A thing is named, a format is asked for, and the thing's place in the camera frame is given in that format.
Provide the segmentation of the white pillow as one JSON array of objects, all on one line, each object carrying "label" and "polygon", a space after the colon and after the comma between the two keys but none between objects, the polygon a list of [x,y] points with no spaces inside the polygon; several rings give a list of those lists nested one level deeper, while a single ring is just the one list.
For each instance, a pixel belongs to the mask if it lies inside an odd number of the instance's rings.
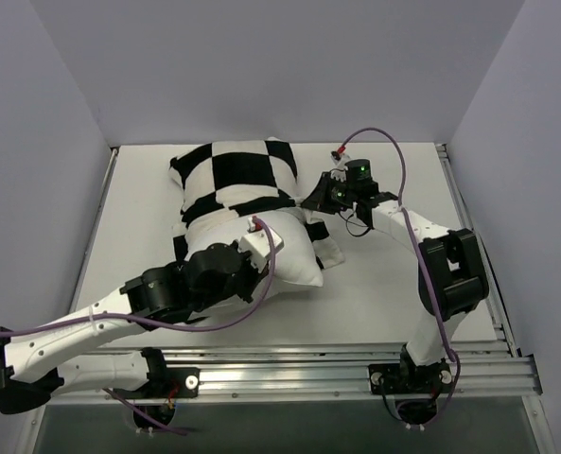
[{"label": "white pillow", "polygon": [[[269,296],[320,288],[324,284],[322,271],[316,261],[311,241],[303,223],[286,211],[269,211],[257,215],[284,241],[276,256],[276,267]],[[200,234],[188,243],[189,259],[193,253],[214,243],[230,244],[247,233],[246,218],[236,218]]]}]

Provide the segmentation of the black white checkered pillowcase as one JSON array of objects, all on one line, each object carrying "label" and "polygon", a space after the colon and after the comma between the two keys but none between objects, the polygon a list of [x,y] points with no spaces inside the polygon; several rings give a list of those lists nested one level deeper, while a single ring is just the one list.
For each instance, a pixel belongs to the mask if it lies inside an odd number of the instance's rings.
[{"label": "black white checkered pillowcase", "polygon": [[204,144],[173,157],[168,173],[183,196],[180,220],[173,227],[178,260],[186,259],[199,236],[224,221],[279,210],[304,225],[321,269],[344,261],[324,222],[301,207],[290,143],[271,138]]}]

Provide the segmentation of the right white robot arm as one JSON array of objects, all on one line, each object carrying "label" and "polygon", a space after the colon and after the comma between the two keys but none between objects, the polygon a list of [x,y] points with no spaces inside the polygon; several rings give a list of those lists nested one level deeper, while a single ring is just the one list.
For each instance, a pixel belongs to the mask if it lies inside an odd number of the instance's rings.
[{"label": "right white robot arm", "polygon": [[323,172],[302,207],[333,215],[352,209],[368,230],[389,236],[416,257],[422,311],[396,369],[400,384],[416,391],[430,381],[430,366],[443,358],[456,360],[450,341],[466,315],[487,298],[489,284],[473,231],[450,229],[415,213],[404,204],[403,191],[381,191],[370,161],[351,160]]}]

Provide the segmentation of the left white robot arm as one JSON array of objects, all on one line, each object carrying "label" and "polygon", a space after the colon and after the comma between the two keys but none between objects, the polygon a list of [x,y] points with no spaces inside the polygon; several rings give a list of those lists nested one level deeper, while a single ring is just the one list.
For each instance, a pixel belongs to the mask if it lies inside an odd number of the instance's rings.
[{"label": "left white robot arm", "polygon": [[282,248],[256,235],[215,243],[182,263],[149,269],[53,323],[23,332],[0,327],[0,412],[18,414],[55,395],[102,388],[130,398],[165,395],[172,375],[160,350],[87,353],[157,328],[190,331],[193,315],[233,296],[250,303],[257,286],[271,285]]}]

